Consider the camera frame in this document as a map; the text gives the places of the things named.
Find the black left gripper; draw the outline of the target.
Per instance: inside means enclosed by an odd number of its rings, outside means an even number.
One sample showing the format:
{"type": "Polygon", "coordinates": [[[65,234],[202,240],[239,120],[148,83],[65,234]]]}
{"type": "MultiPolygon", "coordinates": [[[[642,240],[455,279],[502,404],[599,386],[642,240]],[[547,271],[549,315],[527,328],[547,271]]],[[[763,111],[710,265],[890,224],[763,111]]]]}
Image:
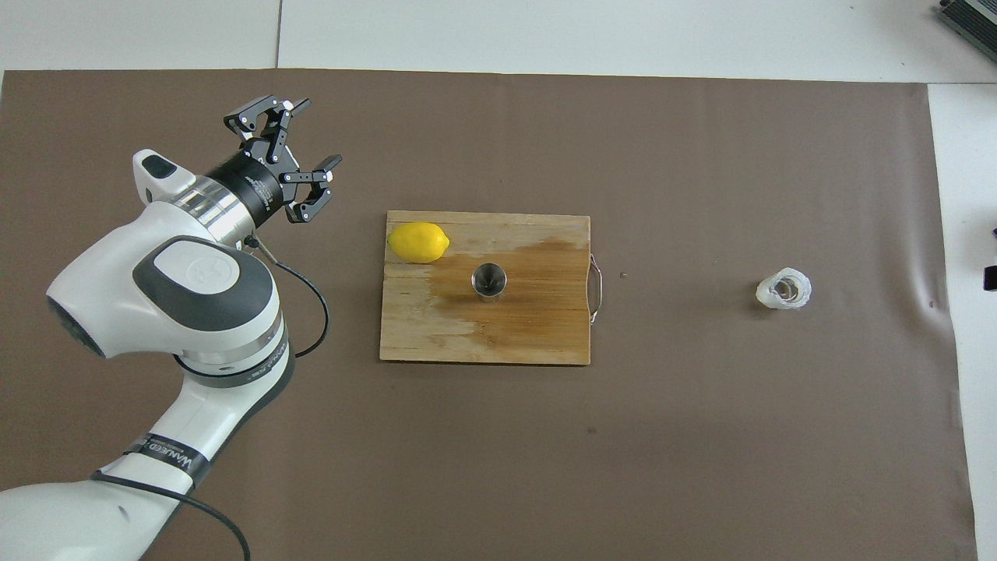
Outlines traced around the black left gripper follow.
{"type": "Polygon", "coordinates": [[[313,171],[282,175],[282,187],[274,171],[260,161],[289,161],[289,128],[292,118],[311,106],[311,100],[279,100],[269,95],[248,102],[227,116],[225,127],[241,139],[240,150],[206,172],[206,177],[228,189],[247,210],[253,227],[259,228],[284,206],[292,224],[312,221],[332,199],[333,170],[342,155],[332,155],[313,171]],[[297,192],[308,195],[297,201],[297,192]]]}

